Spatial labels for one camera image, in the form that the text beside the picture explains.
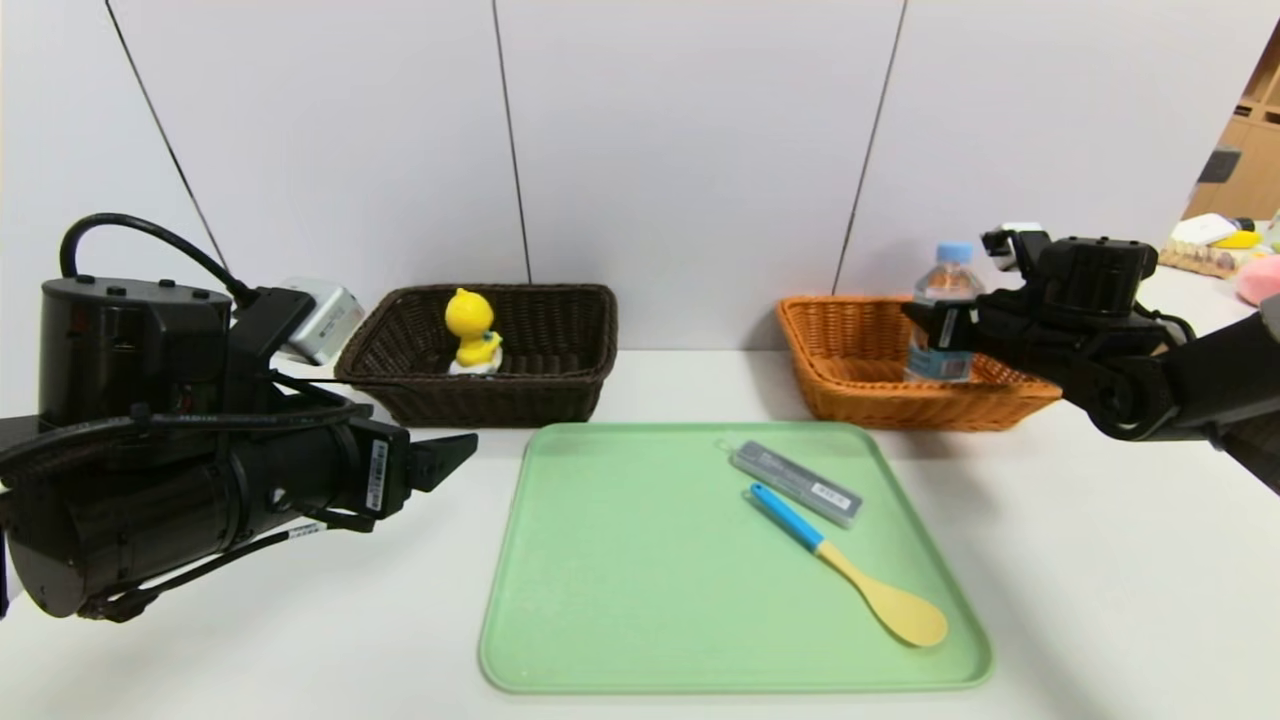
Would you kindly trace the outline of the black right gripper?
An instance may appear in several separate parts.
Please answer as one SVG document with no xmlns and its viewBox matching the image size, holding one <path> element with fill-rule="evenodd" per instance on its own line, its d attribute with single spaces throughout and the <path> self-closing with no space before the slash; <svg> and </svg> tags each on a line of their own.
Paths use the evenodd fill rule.
<svg viewBox="0 0 1280 720">
<path fill-rule="evenodd" d="M 1000 304 L 972 301 L 904 302 L 900 309 L 931 348 L 980 354 L 1019 372 L 1033 368 L 1036 322 Z"/>
</svg>

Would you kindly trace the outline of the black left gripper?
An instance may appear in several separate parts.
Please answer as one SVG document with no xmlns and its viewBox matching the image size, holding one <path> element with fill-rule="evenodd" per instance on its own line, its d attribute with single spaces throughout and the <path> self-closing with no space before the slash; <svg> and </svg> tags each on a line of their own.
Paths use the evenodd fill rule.
<svg viewBox="0 0 1280 720">
<path fill-rule="evenodd" d="M 247 416 L 227 442 L 227 543 L 244 544 L 300 518 L 369 533 L 402 507 L 407 457 L 408 487 L 430 493 L 474 456 L 477 439 L 466 433 L 410 443 L 404 429 L 366 415 Z"/>
</svg>

